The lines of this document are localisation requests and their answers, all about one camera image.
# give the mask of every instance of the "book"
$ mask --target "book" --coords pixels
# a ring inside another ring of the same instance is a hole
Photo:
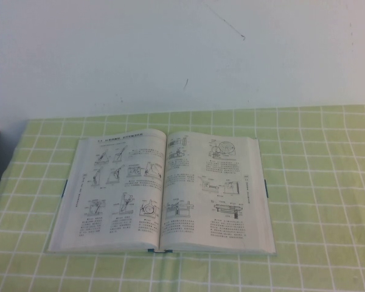
[[[275,254],[258,140],[153,129],[79,140],[48,250]]]

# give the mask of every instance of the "book page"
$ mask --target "book page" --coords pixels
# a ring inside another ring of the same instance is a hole
[[[158,130],[80,141],[52,249],[158,248],[165,145]]]
[[[168,137],[161,249],[262,248],[251,195],[251,143],[258,145],[249,138],[192,132]]]

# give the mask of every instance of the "tablecloth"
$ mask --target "tablecloth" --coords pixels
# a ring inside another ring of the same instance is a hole
[[[78,139],[143,128],[259,138],[278,255],[46,253]],[[365,106],[30,120],[0,183],[8,291],[365,291]]]

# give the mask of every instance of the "diagram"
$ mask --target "diagram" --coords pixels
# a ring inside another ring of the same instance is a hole
[[[162,166],[157,163],[148,162],[145,169],[145,176],[152,176],[154,178],[162,178]]]
[[[102,172],[102,169],[98,169],[95,174],[93,174],[92,177],[92,186],[97,187],[100,185],[100,173]]]
[[[237,181],[226,181],[224,184],[224,193],[239,195],[239,183]]]
[[[235,160],[235,146],[231,142],[221,142],[217,144],[217,142],[211,142],[211,151],[209,152],[209,156],[215,159],[225,159],[225,160]]]
[[[181,147],[177,148],[175,152],[172,152],[169,154],[169,159],[176,158],[176,157],[182,157],[185,154],[181,151]]]
[[[95,161],[96,165],[97,164],[106,164],[110,161],[108,159],[107,152],[108,152],[108,149],[106,149],[101,155],[99,155],[99,157]]]
[[[124,150],[126,150],[127,145],[123,147],[123,149],[121,149],[121,151],[117,152],[114,156],[114,160],[113,162],[121,162],[122,161],[122,154],[124,152]]]
[[[119,173],[120,170],[124,167],[124,165],[122,165],[121,167],[119,167],[118,169],[112,169],[111,172],[109,173],[109,177],[107,179],[107,184],[115,184],[119,182]]]
[[[171,140],[168,143],[168,147],[171,147],[173,145],[178,145],[178,144],[181,144],[183,146],[187,145],[187,138],[183,137],[183,138],[177,138],[177,139]]]
[[[130,165],[127,168],[127,177],[141,176],[141,166],[139,164]]]
[[[234,214],[235,219],[238,219],[238,216],[242,215],[239,214],[242,211],[242,207],[239,206],[215,205],[214,207],[217,208],[217,212]]]
[[[150,200],[147,204],[142,204],[141,208],[139,209],[139,215],[156,218],[156,211],[157,206],[153,205],[152,200]]]
[[[219,186],[216,185],[212,179],[209,179],[206,177],[201,177],[201,176],[199,176],[199,178],[201,179],[201,189],[202,190],[205,190],[207,192],[215,192],[215,193],[218,192]]]
[[[87,216],[96,216],[103,214],[102,210],[105,208],[105,200],[91,200],[88,201],[89,206],[86,207],[87,209]]]
[[[177,202],[175,204],[167,204],[166,206],[166,218],[171,217],[190,217],[190,210],[193,209],[193,205],[188,201],[186,204]]]
[[[127,196],[126,193],[123,193],[122,199],[120,199],[120,209],[119,214],[132,214],[134,213],[134,210],[127,210],[128,204],[130,204],[132,201],[134,201],[133,196]]]

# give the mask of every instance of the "white wall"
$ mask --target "white wall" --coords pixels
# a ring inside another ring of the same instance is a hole
[[[0,121],[338,103],[365,0],[0,0]]]

